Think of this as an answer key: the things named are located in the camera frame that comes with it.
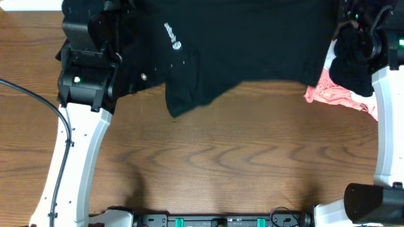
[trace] white logo print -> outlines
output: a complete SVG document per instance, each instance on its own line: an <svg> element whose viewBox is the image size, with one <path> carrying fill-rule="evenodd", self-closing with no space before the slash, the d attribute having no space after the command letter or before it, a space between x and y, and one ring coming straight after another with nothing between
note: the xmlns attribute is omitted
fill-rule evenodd
<svg viewBox="0 0 404 227"><path fill-rule="evenodd" d="M172 28L168 23L164 23L165 29L167 29L167 32L169 33L169 37L171 38L172 48L174 50L179 50L182 47L182 44L180 41L177 41L177 37L172 33Z"/></svg>

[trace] cable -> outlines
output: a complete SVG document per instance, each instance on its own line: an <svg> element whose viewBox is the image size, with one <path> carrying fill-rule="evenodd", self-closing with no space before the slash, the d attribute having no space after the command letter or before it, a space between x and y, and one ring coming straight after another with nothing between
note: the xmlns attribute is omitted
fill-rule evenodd
<svg viewBox="0 0 404 227"><path fill-rule="evenodd" d="M49 217L49 226L53 227L55 224L55 207L56 207L56 199L57 199L57 193L59 192L59 187L61 184L61 179L63 176L63 171L64 171L64 167L66 166L66 161L68 159L68 154L69 154L69 150L70 150L70 146L71 146L71 129L70 126L68 124L68 121L64 118L63 114L53 105L51 104L48 100L46 100L45 98L42 98L41 96L35 94L34 92L27 90L25 88L22 88L16 84L13 84L9 81L3 80L0 78L0 83L4 84L6 86L9 86L10 88L16 89L17 91L20 91L24 94L27 94L29 96L31 96L32 98L35 98L36 100L42 102L43 104L45 104L47 107L49 107L51 110L53 110L57 116L62 120L62 123L64 125L64 128L66 129L66 134L67 134L67 140L66 140L66 149L64 150L64 155L63 155L63 159L62 159L62 165L61 165L61 169L59 170L59 174L57 176L57 180L56 180L56 185L55 185L55 190L53 191L53 196L52 196L52 204L50 206L50 212L48 214Z"/></svg>
<svg viewBox="0 0 404 227"><path fill-rule="evenodd" d="M296 227L296 226L298 226L299 225L299 223L300 223L300 219L299 218L296 218L296 216L294 216L293 215L293 213L288 209L288 208L286 208L286 207L277 207L277 208L275 208L272 212L271 212L271 214L270 214L270 221L272 222L272 224L273 225L275 225L276 227L281 227L281 226L279 226L278 224L276 224L273 220L272 220L272 215L273 215L273 213L276 211L276 210L278 210L278 209L286 209L287 211L289 211L289 213L290 213L290 215L292 215L292 217L296 220L296 222L297 222L297 224L295 224L295 225L293 225L293 226L290 226L290 227Z"/></svg>
<svg viewBox="0 0 404 227"><path fill-rule="evenodd" d="M387 6L383 7L383 8L381 8L379 13L377 14L377 16L376 16L376 18L373 21L373 24L371 26L371 30L370 30L372 36L373 36L374 29L376 28L377 24L379 23L381 15L383 15L383 13L388 9L394 9L394 8L392 6L390 6L390 5L387 5Z"/></svg>

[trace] wood grain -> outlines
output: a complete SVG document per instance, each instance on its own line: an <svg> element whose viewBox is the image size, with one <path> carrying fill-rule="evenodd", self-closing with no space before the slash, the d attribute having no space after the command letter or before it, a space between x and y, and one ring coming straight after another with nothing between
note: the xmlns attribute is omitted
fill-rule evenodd
<svg viewBox="0 0 404 227"><path fill-rule="evenodd" d="M6 13L0 75L56 102L64 41L60 12ZM90 212L129 206L172 214L269 213L343 196L372 183L377 122L306 103L297 83L243 83L173 119L164 87L118 101L100 149ZM0 226L28 223L44 187L57 117L0 87Z"/></svg>
<svg viewBox="0 0 404 227"><path fill-rule="evenodd" d="M3 20L3 14L4 14L4 10L0 7L0 25Z"/></svg>

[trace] fabric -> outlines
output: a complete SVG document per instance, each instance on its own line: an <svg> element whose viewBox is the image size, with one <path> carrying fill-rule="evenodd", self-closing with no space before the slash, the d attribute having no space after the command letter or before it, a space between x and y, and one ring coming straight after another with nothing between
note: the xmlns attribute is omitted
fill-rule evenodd
<svg viewBox="0 0 404 227"><path fill-rule="evenodd" d="M304 95L307 102L314 100L328 103L330 105L344 105L357 110L362 110L361 103L355 102L351 98L351 91L335 84L329 76L327 70L323 69L320 80L316 87L308 86Z"/></svg>
<svg viewBox="0 0 404 227"><path fill-rule="evenodd" d="M343 105L359 111L368 112L377 120L376 96L365 98L356 95L352 91L335 84L329 76L329 72L323 69L316 87L308 86L304 98L312 103L314 100L330 105Z"/></svg>
<svg viewBox="0 0 404 227"><path fill-rule="evenodd" d="M377 101L375 93L373 93L373 95L370 97L363 97L351 92L351 98L353 101L361 103L361 111L368 112L375 120L379 120L377 115Z"/></svg>
<svg viewBox="0 0 404 227"><path fill-rule="evenodd" d="M338 35L335 44L336 59L330 67L330 78L334 83L363 97L373 94L372 77L368 75L369 65L360 60L357 31L347 25Z"/></svg>
<svg viewBox="0 0 404 227"><path fill-rule="evenodd" d="M316 86L336 28L336 1L134 2L138 35L122 71L133 77L131 93L166 82L173 117L211 103L241 81Z"/></svg>

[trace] table surface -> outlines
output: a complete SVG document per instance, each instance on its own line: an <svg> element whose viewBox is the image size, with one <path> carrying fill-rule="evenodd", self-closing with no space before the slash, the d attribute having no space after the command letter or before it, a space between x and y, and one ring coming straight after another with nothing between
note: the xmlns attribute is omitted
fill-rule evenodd
<svg viewBox="0 0 404 227"><path fill-rule="evenodd" d="M61 12L0 13L0 77L57 105ZM372 183L377 122L343 106L307 103L305 86L242 83L173 119L164 87L118 101L100 148L90 214L268 214L343 197ZM28 224L44 188L57 117L0 87L0 226Z"/></svg>

